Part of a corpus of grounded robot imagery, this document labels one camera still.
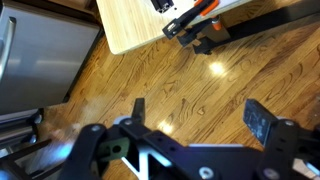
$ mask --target stainless steel appliance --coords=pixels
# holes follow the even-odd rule
[[[0,2],[0,115],[63,102],[100,27],[13,0]]]
[[[36,124],[42,119],[42,111],[37,109],[0,115],[0,149],[35,143],[39,138]]]

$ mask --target wooden floor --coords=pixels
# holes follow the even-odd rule
[[[256,0],[224,15],[227,25],[286,6],[292,0]],[[183,145],[240,143],[261,148],[242,121],[247,98],[275,115],[312,128],[320,122],[320,23],[306,18],[215,49],[210,56],[161,39],[124,55],[103,38],[68,103],[46,109],[42,130],[103,123],[129,115],[146,99],[146,126]],[[105,179],[135,179],[112,162]]]

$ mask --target light wooden table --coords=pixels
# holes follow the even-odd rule
[[[162,28],[177,16],[177,13],[161,15],[152,6],[149,6],[147,1],[150,0],[97,0],[109,47],[113,54],[123,54],[164,37]],[[193,23],[221,14],[249,1],[252,0],[220,0],[220,5],[215,10],[205,17],[196,18]],[[181,8],[188,10],[191,7],[186,5]]]

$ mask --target bolt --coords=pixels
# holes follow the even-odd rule
[[[36,123],[36,124],[40,124],[40,123],[41,123],[41,121],[42,121],[42,115],[41,115],[41,114],[39,114],[39,116],[38,116],[38,117],[36,117],[36,119],[34,120],[34,123]]]
[[[213,173],[212,169],[210,169],[208,167],[201,167],[199,169],[199,174],[202,179],[211,179],[214,177],[214,173]]]
[[[36,135],[32,135],[29,142],[32,143],[32,144],[37,142],[37,136]]]
[[[220,21],[220,16],[217,16],[217,17],[215,17],[215,18],[212,19],[211,23],[212,23],[212,24],[216,24],[216,23],[218,23],[219,21]]]
[[[263,174],[270,180],[278,180],[280,179],[280,175],[277,171],[271,168],[266,168],[263,170]]]
[[[131,121],[131,120],[126,120],[126,121],[124,122],[124,124],[129,126],[129,125],[132,124],[132,121]]]
[[[100,130],[100,126],[95,125],[91,128],[92,131],[99,131]]]
[[[294,123],[293,123],[292,121],[286,121],[286,125],[288,125],[288,126],[293,126]]]

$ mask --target orange part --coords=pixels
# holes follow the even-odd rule
[[[220,31],[222,28],[222,24],[220,21],[215,24],[212,24],[212,26],[213,26],[213,29],[215,29],[216,31]]]
[[[210,4],[209,7],[207,7],[205,10],[203,10],[200,15],[205,16],[207,15],[210,11],[212,11],[214,8],[216,8],[219,5],[219,0],[215,0],[212,4]]]
[[[201,2],[202,0],[198,0],[196,3],[194,3],[194,6],[198,6]]]

